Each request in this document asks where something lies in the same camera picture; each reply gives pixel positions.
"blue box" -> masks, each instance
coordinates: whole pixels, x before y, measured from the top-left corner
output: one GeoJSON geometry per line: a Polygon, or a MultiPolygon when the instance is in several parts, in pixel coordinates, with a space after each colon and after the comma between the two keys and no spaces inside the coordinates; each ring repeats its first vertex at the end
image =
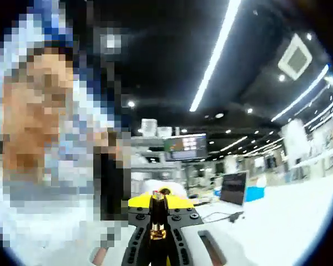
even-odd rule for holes
{"type": "Polygon", "coordinates": [[[264,198],[265,187],[247,187],[245,202],[256,201],[264,198]]]}

